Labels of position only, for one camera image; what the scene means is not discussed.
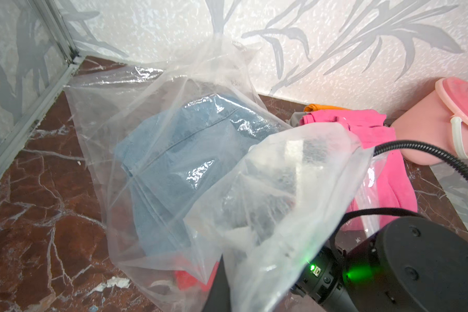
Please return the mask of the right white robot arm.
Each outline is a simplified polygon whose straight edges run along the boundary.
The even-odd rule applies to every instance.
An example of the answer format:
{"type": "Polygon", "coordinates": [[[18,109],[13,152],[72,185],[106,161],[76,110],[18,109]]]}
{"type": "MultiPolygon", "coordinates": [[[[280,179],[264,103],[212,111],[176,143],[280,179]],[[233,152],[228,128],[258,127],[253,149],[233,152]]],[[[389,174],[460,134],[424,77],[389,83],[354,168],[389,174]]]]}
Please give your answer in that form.
{"type": "Polygon", "coordinates": [[[326,311],[468,311],[468,242],[422,215],[401,208],[345,214],[392,216],[353,250],[331,236],[291,292],[326,311]]]}

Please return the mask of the grey white garment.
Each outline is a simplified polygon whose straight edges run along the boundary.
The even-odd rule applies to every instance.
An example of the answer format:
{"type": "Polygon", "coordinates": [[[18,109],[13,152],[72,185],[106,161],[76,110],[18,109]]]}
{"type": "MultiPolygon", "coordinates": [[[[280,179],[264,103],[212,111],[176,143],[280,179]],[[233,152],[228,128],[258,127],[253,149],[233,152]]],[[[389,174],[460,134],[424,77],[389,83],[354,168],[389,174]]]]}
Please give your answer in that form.
{"type": "Polygon", "coordinates": [[[287,121],[287,123],[291,127],[298,127],[300,125],[301,119],[306,115],[306,112],[294,112],[291,115],[291,118],[287,121]]]}

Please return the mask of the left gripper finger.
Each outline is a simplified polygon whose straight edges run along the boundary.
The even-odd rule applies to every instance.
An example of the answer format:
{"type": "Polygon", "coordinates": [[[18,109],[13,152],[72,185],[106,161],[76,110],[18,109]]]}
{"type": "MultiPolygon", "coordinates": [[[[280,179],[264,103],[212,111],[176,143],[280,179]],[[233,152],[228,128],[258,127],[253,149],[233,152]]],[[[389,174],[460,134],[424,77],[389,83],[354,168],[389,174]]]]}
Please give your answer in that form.
{"type": "Polygon", "coordinates": [[[231,312],[230,286],[221,257],[203,312],[231,312]]]}

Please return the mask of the clear plastic vacuum bag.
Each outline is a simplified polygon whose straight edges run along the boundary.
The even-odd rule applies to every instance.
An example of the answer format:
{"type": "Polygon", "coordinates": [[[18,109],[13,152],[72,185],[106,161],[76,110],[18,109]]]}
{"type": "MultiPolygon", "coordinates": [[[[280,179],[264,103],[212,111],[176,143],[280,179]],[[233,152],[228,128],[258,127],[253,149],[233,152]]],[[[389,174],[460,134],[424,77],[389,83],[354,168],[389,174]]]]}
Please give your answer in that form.
{"type": "Polygon", "coordinates": [[[273,311],[373,173],[341,124],[270,113],[249,54],[214,36],[66,86],[110,259],[163,311],[201,311],[219,262],[217,311],[273,311]]]}

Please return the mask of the pink garment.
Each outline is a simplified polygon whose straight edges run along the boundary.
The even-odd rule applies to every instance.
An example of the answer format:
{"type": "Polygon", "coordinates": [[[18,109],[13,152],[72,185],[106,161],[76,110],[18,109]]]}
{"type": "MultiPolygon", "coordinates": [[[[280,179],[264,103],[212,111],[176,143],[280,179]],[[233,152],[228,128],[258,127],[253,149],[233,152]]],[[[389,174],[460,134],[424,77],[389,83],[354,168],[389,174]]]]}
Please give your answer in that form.
{"type": "MultiPolygon", "coordinates": [[[[395,130],[384,125],[386,115],[374,110],[305,109],[300,124],[338,123],[360,139],[363,148],[373,149],[395,141],[395,130]]],[[[414,189],[399,150],[374,157],[348,212],[371,208],[396,208],[418,212],[414,189]]]]}

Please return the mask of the orange trousers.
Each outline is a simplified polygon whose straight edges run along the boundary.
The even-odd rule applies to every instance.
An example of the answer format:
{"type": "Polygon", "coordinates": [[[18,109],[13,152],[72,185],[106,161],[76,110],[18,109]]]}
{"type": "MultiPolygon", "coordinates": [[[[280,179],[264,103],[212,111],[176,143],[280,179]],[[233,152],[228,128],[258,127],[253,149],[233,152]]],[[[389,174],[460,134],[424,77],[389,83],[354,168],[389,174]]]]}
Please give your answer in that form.
{"type": "Polygon", "coordinates": [[[307,106],[305,106],[304,108],[304,112],[314,112],[314,111],[322,111],[322,110],[348,110],[346,108],[342,108],[342,107],[336,107],[336,106],[333,106],[333,105],[319,105],[319,104],[309,104],[307,106]]]}

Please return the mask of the blue towel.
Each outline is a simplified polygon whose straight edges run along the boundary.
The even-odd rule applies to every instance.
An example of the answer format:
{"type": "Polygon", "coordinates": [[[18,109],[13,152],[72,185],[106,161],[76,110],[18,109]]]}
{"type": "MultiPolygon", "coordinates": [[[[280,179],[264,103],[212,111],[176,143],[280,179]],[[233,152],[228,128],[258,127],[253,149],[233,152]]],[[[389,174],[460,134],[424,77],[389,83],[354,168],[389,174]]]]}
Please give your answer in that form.
{"type": "Polygon", "coordinates": [[[127,174],[136,234],[147,256],[183,252],[195,201],[287,124],[258,105],[211,94],[142,122],[114,149],[127,174]]]}

